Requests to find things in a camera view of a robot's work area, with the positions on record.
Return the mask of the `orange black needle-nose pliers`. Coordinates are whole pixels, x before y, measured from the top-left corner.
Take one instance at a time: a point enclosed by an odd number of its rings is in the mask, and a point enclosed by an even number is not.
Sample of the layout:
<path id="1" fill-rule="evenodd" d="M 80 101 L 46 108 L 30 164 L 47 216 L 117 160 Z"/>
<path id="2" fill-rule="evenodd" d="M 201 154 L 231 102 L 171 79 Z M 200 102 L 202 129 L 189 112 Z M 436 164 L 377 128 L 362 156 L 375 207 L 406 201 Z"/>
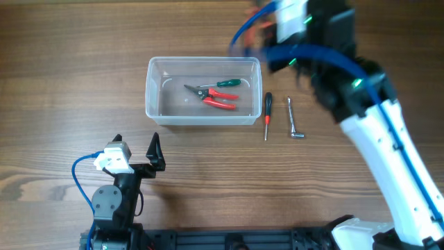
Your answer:
<path id="1" fill-rule="evenodd" d="M 252 49 L 256 45 L 257 33 L 273 25 L 268 13 L 252 24 L 243 34 L 243 46 Z"/>

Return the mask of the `green handled screwdriver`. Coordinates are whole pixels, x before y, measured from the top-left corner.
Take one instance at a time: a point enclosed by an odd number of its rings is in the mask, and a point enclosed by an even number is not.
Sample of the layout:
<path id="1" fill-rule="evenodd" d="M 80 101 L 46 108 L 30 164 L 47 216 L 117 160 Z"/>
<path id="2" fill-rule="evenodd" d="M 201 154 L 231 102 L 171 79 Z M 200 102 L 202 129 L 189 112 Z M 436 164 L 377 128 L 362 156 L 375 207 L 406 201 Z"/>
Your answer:
<path id="1" fill-rule="evenodd" d="M 230 79 L 226 81 L 219 81 L 214 84 L 209 85 L 199 85 L 198 88 L 212 88 L 212 87 L 218 87 L 218 88 L 228 88 L 228 87 L 234 87 L 241 84 L 240 79 Z"/>

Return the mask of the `black red screwdriver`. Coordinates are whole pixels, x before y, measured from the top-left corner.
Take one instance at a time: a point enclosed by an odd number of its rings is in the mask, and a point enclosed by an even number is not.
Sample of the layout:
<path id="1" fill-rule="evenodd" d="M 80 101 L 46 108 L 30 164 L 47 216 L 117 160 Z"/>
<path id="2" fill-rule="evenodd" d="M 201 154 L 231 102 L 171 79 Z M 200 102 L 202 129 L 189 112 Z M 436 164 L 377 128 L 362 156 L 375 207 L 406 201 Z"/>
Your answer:
<path id="1" fill-rule="evenodd" d="M 272 109 L 272 93 L 271 92 L 267 92 L 265 94 L 265 98 L 264 98 L 264 104 L 265 104 L 265 131 L 264 131 L 264 140 L 267 141 L 267 137 L 268 137 L 268 126 L 270 124 L 270 120 L 271 120 L 271 109 Z"/>

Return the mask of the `clear plastic container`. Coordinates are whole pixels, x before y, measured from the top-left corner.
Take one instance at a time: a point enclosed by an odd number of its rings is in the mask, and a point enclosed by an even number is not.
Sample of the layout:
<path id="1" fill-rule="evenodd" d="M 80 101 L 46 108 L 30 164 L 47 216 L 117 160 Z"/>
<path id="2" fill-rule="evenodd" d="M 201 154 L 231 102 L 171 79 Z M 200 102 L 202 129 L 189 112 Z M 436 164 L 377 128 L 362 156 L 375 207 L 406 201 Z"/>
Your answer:
<path id="1" fill-rule="evenodd" d="M 153 57 L 146 115 L 159 125 L 252 125 L 262 113 L 262 71 L 254 57 Z"/>

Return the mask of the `red handled snips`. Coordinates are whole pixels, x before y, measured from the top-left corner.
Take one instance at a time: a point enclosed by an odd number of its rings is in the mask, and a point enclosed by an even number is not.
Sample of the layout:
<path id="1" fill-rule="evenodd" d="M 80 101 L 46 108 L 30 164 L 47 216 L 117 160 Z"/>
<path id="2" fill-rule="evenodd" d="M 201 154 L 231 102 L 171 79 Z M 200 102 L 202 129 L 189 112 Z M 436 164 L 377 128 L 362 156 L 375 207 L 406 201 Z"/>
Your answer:
<path id="1" fill-rule="evenodd" d="M 237 100 L 239 98 L 238 95 L 221 93 L 214 88 L 200 89 L 190 85 L 184 85 L 184 87 L 193 92 L 203 103 L 209 106 L 224 110 L 235 110 L 237 108 L 235 104 L 220 102 L 219 99 Z"/>

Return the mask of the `silver L-shaped socket wrench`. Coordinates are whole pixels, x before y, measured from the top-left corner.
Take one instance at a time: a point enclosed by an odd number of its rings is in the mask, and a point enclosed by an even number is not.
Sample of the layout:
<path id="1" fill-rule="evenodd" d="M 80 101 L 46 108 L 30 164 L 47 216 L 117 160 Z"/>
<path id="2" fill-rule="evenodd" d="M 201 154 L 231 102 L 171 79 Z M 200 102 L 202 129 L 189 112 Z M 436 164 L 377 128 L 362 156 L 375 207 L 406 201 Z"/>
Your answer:
<path id="1" fill-rule="evenodd" d="M 289 119 L 290 119 L 290 122 L 291 122 L 290 136 L 292 138 L 304 138 L 305 135 L 303 133 L 297 132 L 297 130 L 296 130 L 296 124 L 295 124 L 294 117 L 293 117 L 293 109 L 292 109 L 292 105 L 291 105 L 292 102 L 291 102 L 291 97 L 290 96 L 287 97 L 287 102 L 288 102 L 288 109 L 289 109 Z"/>

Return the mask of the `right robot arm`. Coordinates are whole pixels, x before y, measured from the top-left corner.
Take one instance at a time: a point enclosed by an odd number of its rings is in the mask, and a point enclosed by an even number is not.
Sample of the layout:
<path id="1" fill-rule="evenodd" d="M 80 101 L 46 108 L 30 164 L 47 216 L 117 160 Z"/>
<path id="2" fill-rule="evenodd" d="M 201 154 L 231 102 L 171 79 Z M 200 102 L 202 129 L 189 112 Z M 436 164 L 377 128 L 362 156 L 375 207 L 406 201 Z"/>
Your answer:
<path id="1" fill-rule="evenodd" d="M 414 146 L 385 71 L 357 55 L 355 11 L 344 1 L 272 1 L 264 42 L 271 71 L 306 70 L 318 102 L 352 141 L 390 210 L 390 224 L 337 221 L 340 249 L 442 249 L 443 195 Z"/>

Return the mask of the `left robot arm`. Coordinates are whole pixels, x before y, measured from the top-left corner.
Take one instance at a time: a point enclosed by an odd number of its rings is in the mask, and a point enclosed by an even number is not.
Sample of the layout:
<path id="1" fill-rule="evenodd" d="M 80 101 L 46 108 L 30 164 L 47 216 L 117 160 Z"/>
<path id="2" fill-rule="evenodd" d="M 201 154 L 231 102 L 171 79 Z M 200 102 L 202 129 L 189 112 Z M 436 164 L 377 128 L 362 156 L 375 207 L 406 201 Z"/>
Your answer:
<path id="1" fill-rule="evenodd" d="M 160 137 L 153 134 L 146 152 L 148 163 L 133 163 L 126 142 L 120 134 L 109 142 L 94 161 L 98 170 L 110 175 L 114 182 L 101 186 L 92 197 L 94 220 L 86 239 L 86 249 L 154 249 L 155 242 L 134 219 L 141 215 L 137 204 L 144 206 L 141 183 L 155 178 L 166 167 Z"/>

